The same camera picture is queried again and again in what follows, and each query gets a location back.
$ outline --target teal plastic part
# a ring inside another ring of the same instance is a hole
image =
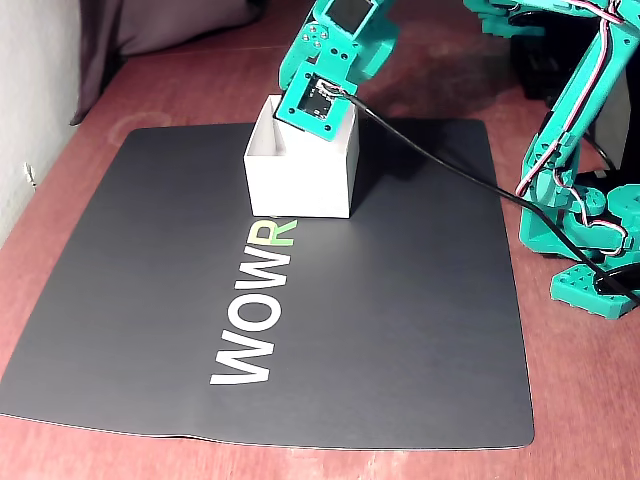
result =
[[[332,100],[327,114],[302,108],[318,79],[355,94],[374,77],[391,56],[398,28],[386,17],[393,0],[370,0],[371,8],[360,26],[349,32],[330,16],[339,0],[318,0],[280,67],[280,88],[285,92],[276,118],[331,141],[349,108],[343,98]]]
[[[515,15],[537,11],[537,8],[525,7],[519,2],[513,1],[492,1],[492,0],[464,0],[464,5],[478,14],[482,21],[482,32],[504,38],[511,38],[514,35],[535,36],[544,35],[544,28],[533,26],[511,25],[510,20]]]
[[[605,271],[640,262],[640,185],[618,187],[607,195],[607,200],[609,211],[620,218],[620,225],[629,237],[624,254],[607,257],[602,263]],[[622,295],[598,294],[593,287],[593,278],[589,267],[575,265],[553,278],[551,297],[609,319],[620,318],[634,307],[633,302]]]
[[[324,81],[355,94],[363,82],[382,68],[392,54],[398,37],[398,29],[386,18],[393,0],[364,0],[369,6],[368,13],[357,28],[351,28],[353,31],[343,29],[331,17],[331,12],[335,11],[332,7],[341,1],[348,0],[317,0],[313,6],[282,62],[280,87],[285,93],[275,114],[276,118],[328,141],[335,138],[349,102],[326,95],[324,91],[323,98],[329,101],[330,108],[327,108],[327,102],[322,103],[322,99],[315,95],[314,101],[320,101],[322,105],[316,108],[314,103],[310,107],[306,102],[310,92],[317,93]],[[512,25],[513,18],[522,13],[551,11],[595,17],[588,9],[563,0],[463,1],[478,14],[483,31],[507,38],[543,34],[543,30],[537,27]],[[601,9],[609,6],[608,0],[591,0],[590,3]],[[640,43],[640,0],[619,0],[615,7],[616,15],[624,19],[624,23],[608,24],[605,68],[589,89],[601,55],[602,38],[599,33],[545,118],[539,133],[534,136],[522,169],[524,177],[554,145],[553,153],[533,179],[525,198],[539,206],[587,256],[599,262],[605,270],[640,263],[640,185],[620,187],[606,198],[597,190],[574,185],[580,163],[580,140]],[[583,92],[587,92],[586,103],[576,110],[574,107],[580,103]],[[614,229],[582,224],[580,203],[567,188],[556,185],[554,169],[561,172],[564,185],[576,187],[589,217],[610,213],[620,219],[620,225],[628,232],[624,244],[622,235]],[[520,240],[535,252],[577,260],[556,235],[528,210],[522,213]],[[615,251],[621,244],[623,249],[619,255],[606,256],[603,260],[602,251]],[[552,283],[551,294],[557,300],[607,318],[619,318],[633,307],[624,296],[599,295],[593,288],[593,274],[580,265],[557,275]]]
[[[551,281],[551,298],[590,313],[616,320],[631,311],[634,304],[621,295],[599,295],[593,286],[593,271],[586,265],[574,265]]]

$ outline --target white box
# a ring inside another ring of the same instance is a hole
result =
[[[358,164],[357,113],[351,105],[332,142],[276,120],[267,99],[244,157],[256,217],[349,218]]]

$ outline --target white wall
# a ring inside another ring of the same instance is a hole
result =
[[[74,129],[78,0],[0,0],[0,245]]]

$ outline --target wire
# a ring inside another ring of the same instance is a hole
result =
[[[556,185],[558,185],[561,188],[566,188],[567,190],[569,190],[569,192],[571,192],[571,195],[573,195],[573,197],[576,199],[576,201],[578,202],[578,205],[580,205],[580,212],[582,215],[582,224],[587,227],[587,228],[591,228],[593,226],[596,225],[600,225],[602,227],[607,227],[610,228],[612,230],[615,230],[616,232],[618,232],[620,235],[622,235],[622,242],[620,243],[620,246],[616,249],[616,250],[600,250],[600,252],[602,252],[602,254],[607,255],[607,256],[618,256],[622,253],[622,250],[624,250],[624,242],[627,240],[627,237],[629,236],[629,232],[627,232],[624,228],[622,228],[620,225],[616,225],[615,223],[611,223],[611,222],[606,222],[604,220],[594,220],[592,222],[589,221],[589,216],[587,215],[587,205],[584,203],[584,200],[582,200],[582,198],[580,197],[580,194],[578,193],[578,191],[574,188],[571,187],[569,185],[565,185],[562,180],[560,179],[560,176],[558,175],[558,170],[554,169],[553,170],[553,180],[554,182],[556,182]]]
[[[596,152],[598,152],[598,155],[602,157],[602,160],[604,160],[604,163],[607,164],[607,167],[609,168],[609,170],[614,172],[618,170],[618,167],[616,166],[616,164],[613,163],[613,160],[611,160],[611,157],[607,155],[607,152],[605,152],[604,149],[600,146],[600,144],[596,141],[596,139],[593,138],[593,135],[591,135],[590,133],[587,133],[584,136],[584,139],[589,143],[589,145],[591,145],[595,149]]]
[[[613,5],[613,2],[610,2],[609,8],[611,8],[612,5]],[[601,40],[601,48],[600,48],[600,54],[598,55],[598,61],[596,63],[596,67],[593,69],[593,72],[591,72],[591,76],[589,77],[589,80],[587,81],[587,84],[582,89],[582,92],[580,92],[580,96],[578,97],[578,101],[575,103],[575,105],[573,106],[573,109],[569,113],[569,116],[567,117],[567,120],[565,121],[564,126],[562,127],[562,133],[558,136],[558,138],[556,140],[553,141],[553,143],[542,154],[540,159],[535,163],[535,165],[531,168],[531,170],[529,170],[527,172],[527,174],[522,178],[522,180],[520,181],[520,183],[516,187],[516,195],[517,196],[524,197],[524,195],[527,193],[527,190],[529,189],[529,186],[531,185],[531,182],[533,182],[533,179],[540,173],[542,168],[549,161],[549,159],[551,158],[551,156],[555,152],[556,148],[558,148],[558,146],[560,145],[560,139],[573,126],[573,123],[574,123],[576,117],[578,116],[578,112],[582,109],[584,104],[587,102],[587,100],[588,100],[587,97],[589,96],[591,90],[593,89],[593,86],[595,85],[596,81],[598,80],[598,77],[600,76],[600,73],[602,72],[602,69],[603,69],[603,67],[604,67],[604,65],[605,65],[605,63],[607,61],[607,53],[608,53],[608,50],[609,50],[609,22],[608,22],[608,20],[605,20],[605,19],[600,20],[600,37],[602,39]]]
[[[595,15],[608,22],[615,23],[617,25],[622,25],[624,23],[624,19],[618,17],[617,15],[613,15],[613,12],[611,12],[611,7],[609,7],[609,11],[607,12],[591,2],[585,2],[583,0],[564,0],[564,2],[575,7],[589,10],[591,13],[594,13]]]
[[[565,233],[562,230],[560,230],[560,228],[558,228],[558,226],[542,211],[542,209],[540,207],[538,207],[537,205],[534,205],[533,203],[529,202],[528,200],[525,200],[525,199],[523,199],[521,197],[518,197],[518,196],[516,196],[516,195],[514,195],[514,194],[512,194],[510,192],[507,192],[506,190],[503,190],[502,188],[498,187],[497,185],[492,184],[491,182],[488,182],[486,180],[483,180],[482,178],[476,177],[476,176],[466,172],[462,168],[454,165],[453,163],[450,163],[447,160],[444,160],[444,159],[442,159],[440,157],[437,157],[437,156],[427,152],[422,147],[420,147],[418,144],[414,143],[412,140],[410,140],[409,138],[405,137],[402,133],[400,133],[398,130],[396,130],[391,125],[389,125],[379,115],[374,113],[358,97],[356,97],[355,95],[351,95],[350,93],[348,93],[348,92],[346,92],[344,90],[341,90],[340,93],[342,94],[342,96],[344,98],[346,98],[351,103],[353,103],[356,107],[358,107],[360,110],[365,112],[369,117],[371,117],[376,123],[378,123],[380,126],[382,126],[385,130],[387,130],[388,132],[392,133],[395,137],[400,139],[403,143],[406,143],[408,146],[413,148],[415,151],[420,153],[422,156],[424,156],[424,157],[436,162],[437,164],[439,164],[439,165],[443,166],[444,168],[446,168],[447,170],[449,170],[449,171],[451,171],[451,172],[453,172],[453,173],[465,178],[466,180],[468,180],[468,181],[470,181],[472,183],[475,183],[476,185],[479,185],[479,186],[481,186],[481,187],[483,187],[483,188],[485,188],[485,189],[487,189],[487,190],[499,195],[500,197],[505,198],[506,200],[509,200],[510,202],[515,203],[516,205],[519,205],[520,207],[525,208],[525,209],[533,212],[558,237],[558,239],[569,249],[569,251],[571,251],[571,253],[573,253],[580,261],[582,261],[591,270],[593,270],[593,272],[596,274],[597,278],[602,279],[607,285],[609,285],[612,289],[614,289],[619,294],[626,296],[629,300],[631,300],[633,303],[635,303],[636,306],[640,306],[640,297],[638,297],[635,293],[633,293],[631,290],[629,290],[624,285],[622,285],[620,282],[618,282],[615,278],[612,278],[610,275],[608,275],[607,272],[605,272],[593,260],[591,260],[589,257],[587,257],[584,254],[584,252],[582,252],[565,235]]]

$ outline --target black cable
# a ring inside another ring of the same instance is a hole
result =
[[[427,152],[422,147],[420,147],[418,144],[414,143],[409,138],[405,137],[402,133],[400,133],[398,130],[396,130],[391,125],[389,125],[385,120],[383,120],[380,116],[378,116],[376,113],[374,113],[358,97],[356,97],[355,95],[351,95],[351,94],[349,94],[349,93],[347,93],[345,91],[341,91],[340,93],[347,100],[349,100],[351,103],[353,103],[356,107],[358,107],[363,112],[365,112],[368,116],[370,116],[376,123],[381,125],[385,130],[387,130],[390,133],[392,133],[393,135],[395,135],[397,138],[402,140],[404,143],[409,145],[411,148],[413,148],[415,151],[417,151],[421,155],[423,155],[423,156],[427,157],[428,159],[438,163],[439,165],[443,166],[447,170],[449,170],[449,171],[451,171],[451,172],[453,172],[453,173],[455,173],[457,175],[460,175],[461,177],[469,180],[470,182],[473,182],[476,185],[480,185],[481,187],[483,187],[483,188],[485,188],[485,189],[487,189],[487,190],[489,190],[489,191],[501,196],[502,198],[505,198],[505,199],[509,200],[510,202],[515,203],[516,205],[519,205],[522,208],[526,208],[527,210],[530,210],[531,212],[536,214],[540,218],[540,220],[542,220],[544,222],[544,224],[547,227],[549,227],[549,229],[558,237],[558,239],[571,251],[571,253],[573,253],[585,265],[587,265],[591,270],[593,270],[593,272],[596,274],[596,276],[598,278],[601,278],[604,282],[607,283],[607,285],[609,285],[616,292],[618,292],[621,295],[624,295],[625,297],[627,297],[629,300],[631,300],[633,303],[635,303],[636,306],[640,306],[640,297],[638,297],[635,293],[633,293],[631,290],[626,288],[624,285],[622,285],[616,279],[614,279],[611,276],[609,276],[607,274],[607,272],[605,272],[593,260],[591,260],[589,257],[587,257],[584,254],[584,252],[582,252],[564,234],[564,232],[562,230],[560,230],[560,228],[558,228],[558,226],[555,223],[553,223],[553,221],[540,209],[540,207],[538,207],[537,205],[534,205],[533,203],[531,203],[531,202],[529,202],[529,201],[527,201],[527,200],[525,200],[523,198],[520,198],[520,197],[514,195],[513,193],[510,193],[510,192],[507,192],[506,190],[503,190],[502,188],[498,187],[497,185],[493,185],[491,182],[488,182],[488,181],[483,180],[481,178],[478,178],[478,177],[476,177],[476,176],[474,176],[474,175],[472,175],[470,173],[467,173],[466,171],[464,171],[460,167],[457,167],[456,165],[454,165],[452,163],[449,163],[447,160],[444,160],[442,158],[439,158],[439,157]]]
[[[616,164],[613,163],[613,160],[609,158],[609,155],[607,155],[607,152],[605,152],[602,149],[602,147],[598,144],[596,139],[590,133],[586,133],[584,136],[584,139],[587,142],[589,142],[589,144],[596,150],[596,152],[598,152],[598,155],[602,157],[602,160],[604,160],[604,163],[607,164],[607,167],[609,167],[609,170],[611,170],[612,172],[615,172],[616,170],[618,170],[618,167],[616,167]]]

